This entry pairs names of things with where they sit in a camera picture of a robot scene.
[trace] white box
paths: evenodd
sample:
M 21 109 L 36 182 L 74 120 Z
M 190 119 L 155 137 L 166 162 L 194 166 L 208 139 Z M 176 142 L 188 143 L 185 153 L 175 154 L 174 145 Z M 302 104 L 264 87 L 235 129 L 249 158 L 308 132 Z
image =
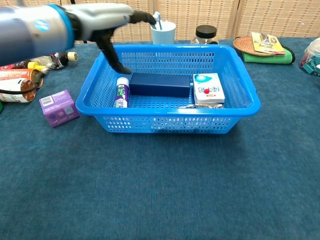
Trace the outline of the white box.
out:
M 193 75 L 193 93 L 196 104 L 223 104 L 225 94 L 217 73 Z

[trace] small purple box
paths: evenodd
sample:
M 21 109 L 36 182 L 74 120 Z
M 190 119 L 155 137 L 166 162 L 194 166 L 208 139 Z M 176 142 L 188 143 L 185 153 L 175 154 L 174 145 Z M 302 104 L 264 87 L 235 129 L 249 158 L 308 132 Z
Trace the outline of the small purple box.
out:
M 39 102 L 44 116 L 53 128 L 80 116 L 68 90 L 41 98 Z

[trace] robotic arm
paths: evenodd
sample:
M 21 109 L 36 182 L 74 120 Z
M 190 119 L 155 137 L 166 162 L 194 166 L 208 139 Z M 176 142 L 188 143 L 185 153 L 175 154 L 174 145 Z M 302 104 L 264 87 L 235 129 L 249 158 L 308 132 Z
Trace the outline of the robotic arm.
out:
M 139 22 L 156 20 L 117 3 L 0 7 L 0 66 L 63 52 L 83 40 L 96 42 L 116 72 L 131 74 L 119 62 L 111 37 L 116 28 Z

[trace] black lid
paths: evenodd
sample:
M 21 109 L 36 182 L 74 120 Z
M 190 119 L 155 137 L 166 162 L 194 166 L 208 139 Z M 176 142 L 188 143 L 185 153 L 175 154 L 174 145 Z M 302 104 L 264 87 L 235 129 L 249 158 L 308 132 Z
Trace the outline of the black lid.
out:
M 196 27 L 195 35 L 202 39 L 212 39 L 217 35 L 217 28 L 210 25 L 200 25 Z

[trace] tube of lip balm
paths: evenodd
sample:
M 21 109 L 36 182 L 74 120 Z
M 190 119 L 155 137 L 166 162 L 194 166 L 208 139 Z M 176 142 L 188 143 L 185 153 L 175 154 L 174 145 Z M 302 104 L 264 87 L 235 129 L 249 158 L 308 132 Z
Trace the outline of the tube of lip balm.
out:
M 116 81 L 115 108 L 127 108 L 129 102 L 129 80 L 119 77 Z

